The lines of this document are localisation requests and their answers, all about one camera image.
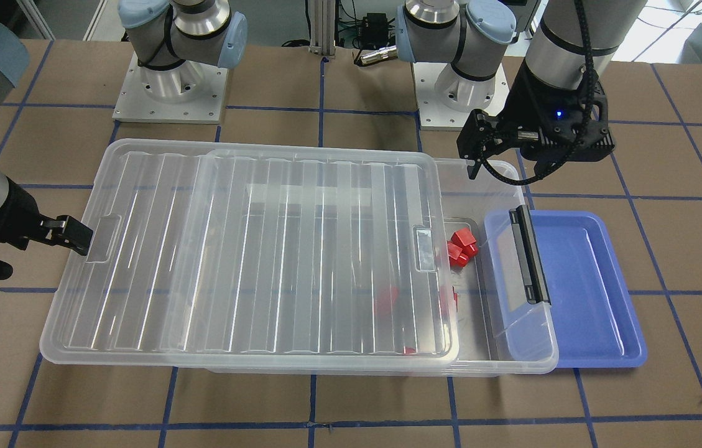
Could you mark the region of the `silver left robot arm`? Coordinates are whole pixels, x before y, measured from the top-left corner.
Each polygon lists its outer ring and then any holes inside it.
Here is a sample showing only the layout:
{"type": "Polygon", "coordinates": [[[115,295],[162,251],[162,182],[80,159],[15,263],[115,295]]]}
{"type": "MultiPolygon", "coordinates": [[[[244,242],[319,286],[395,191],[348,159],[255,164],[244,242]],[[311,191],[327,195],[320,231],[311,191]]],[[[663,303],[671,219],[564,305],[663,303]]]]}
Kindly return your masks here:
{"type": "Polygon", "coordinates": [[[568,162],[598,162],[615,142],[600,76],[644,1],[550,1],[498,114],[475,108],[517,36],[517,18],[499,1],[407,1],[394,20],[401,60],[442,63],[445,104],[466,111],[456,147],[498,181],[527,186],[568,162]]]}

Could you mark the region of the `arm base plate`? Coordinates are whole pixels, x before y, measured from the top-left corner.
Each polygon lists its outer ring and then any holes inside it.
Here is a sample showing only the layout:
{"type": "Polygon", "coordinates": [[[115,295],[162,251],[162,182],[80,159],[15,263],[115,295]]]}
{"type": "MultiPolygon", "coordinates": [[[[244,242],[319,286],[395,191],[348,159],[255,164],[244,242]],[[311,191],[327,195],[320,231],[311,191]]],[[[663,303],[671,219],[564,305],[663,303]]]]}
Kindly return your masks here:
{"type": "Polygon", "coordinates": [[[418,62],[412,69],[420,126],[425,130],[460,130],[472,110],[496,116],[509,93],[502,65],[484,82],[459,77],[449,63],[418,62]]]}
{"type": "Polygon", "coordinates": [[[196,62],[155,71],[132,55],[112,117],[123,123],[219,124],[230,73],[196,62]]]}

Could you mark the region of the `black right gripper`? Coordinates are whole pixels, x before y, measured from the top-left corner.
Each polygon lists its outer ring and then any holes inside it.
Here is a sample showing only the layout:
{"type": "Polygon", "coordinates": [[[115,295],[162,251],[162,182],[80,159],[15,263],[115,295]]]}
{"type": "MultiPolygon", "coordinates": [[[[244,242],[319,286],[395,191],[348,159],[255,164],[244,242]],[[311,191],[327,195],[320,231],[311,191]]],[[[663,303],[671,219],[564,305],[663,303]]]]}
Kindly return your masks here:
{"type": "MultiPolygon", "coordinates": [[[[7,182],[7,187],[7,198],[0,206],[0,243],[26,250],[30,241],[36,241],[65,247],[83,257],[88,255],[94,236],[92,229],[70,215],[49,219],[41,215],[30,193],[12,180],[7,182]]],[[[12,274],[13,267],[0,260],[0,280],[12,274]]]]}

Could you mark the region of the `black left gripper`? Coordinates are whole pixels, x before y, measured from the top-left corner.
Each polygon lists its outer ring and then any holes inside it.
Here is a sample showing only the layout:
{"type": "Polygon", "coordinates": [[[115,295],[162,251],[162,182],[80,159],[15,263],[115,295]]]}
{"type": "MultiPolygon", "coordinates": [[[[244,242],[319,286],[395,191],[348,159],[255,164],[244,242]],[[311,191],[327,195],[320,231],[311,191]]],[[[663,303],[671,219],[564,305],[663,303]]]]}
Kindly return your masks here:
{"type": "Polygon", "coordinates": [[[607,121],[607,98],[598,73],[585,69],[578,87],[571,90],[545,84],[522,65],[506,100],[496,116],[470,111],[456,140],[461,159],[473,180],[481,168],[493,175],[489,162],[510,149],[534,161],[538,181],[566,162],[598,162],[615,150],[607,121]]]}

